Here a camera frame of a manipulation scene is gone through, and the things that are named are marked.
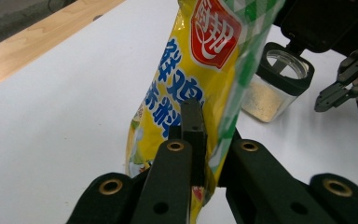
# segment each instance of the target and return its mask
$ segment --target wooden board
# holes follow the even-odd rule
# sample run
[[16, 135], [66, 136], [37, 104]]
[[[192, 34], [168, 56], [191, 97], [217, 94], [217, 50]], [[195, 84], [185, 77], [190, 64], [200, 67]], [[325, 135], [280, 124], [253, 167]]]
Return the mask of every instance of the wooden board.
[[0, 82], [124, 0], [77, 0], [0, 43]]

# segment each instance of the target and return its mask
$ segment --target jar lid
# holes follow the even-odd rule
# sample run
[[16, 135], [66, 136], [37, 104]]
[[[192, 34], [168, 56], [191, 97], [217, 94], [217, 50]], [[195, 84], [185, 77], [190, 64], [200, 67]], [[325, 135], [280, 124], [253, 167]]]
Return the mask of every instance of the jar lid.
[[[286, 76], [285, 69], [295, 77]], [[266, 44], [256, 72], [269, 84], [293, 96], [301, 95], [310, 86], [313, 73], [311, 63], [276, 43]]]

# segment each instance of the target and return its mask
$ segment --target chip bag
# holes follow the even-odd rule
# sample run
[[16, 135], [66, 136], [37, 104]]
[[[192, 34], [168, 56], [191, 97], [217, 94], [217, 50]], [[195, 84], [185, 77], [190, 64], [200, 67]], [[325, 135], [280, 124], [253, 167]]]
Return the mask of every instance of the chip bag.
[[192, 189], [195, 223], [212, 195], [235, 130], [244, 90], [283, 0], [178, 0], [179, 11], [157, 72], [131, 121], [127, 172], [150, 167], [180, 104], [197, 98], [208, 134], [206, 187]]

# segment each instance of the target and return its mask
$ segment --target white table surface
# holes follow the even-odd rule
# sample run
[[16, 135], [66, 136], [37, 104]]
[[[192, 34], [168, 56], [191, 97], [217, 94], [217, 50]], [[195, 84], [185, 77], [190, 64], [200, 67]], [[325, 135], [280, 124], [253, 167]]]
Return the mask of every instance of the white table surface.
[[[175, 0], [127, 0], [0, 84], [0, 223], [63, 223], [90, 182], [124, 172], [130, 121], [142, 102], [177, 12]], [[270, 41], [285, 45], [279, 29]], [[333, 173], [358, 185], [354, 101], [313, 111], [342, 56], [303, 57], [311, 87], [274, 122], [241, 112], [243, 138], [261, 142], [297, 179]], [[224, 190], [199, 223], [235, 223]]]

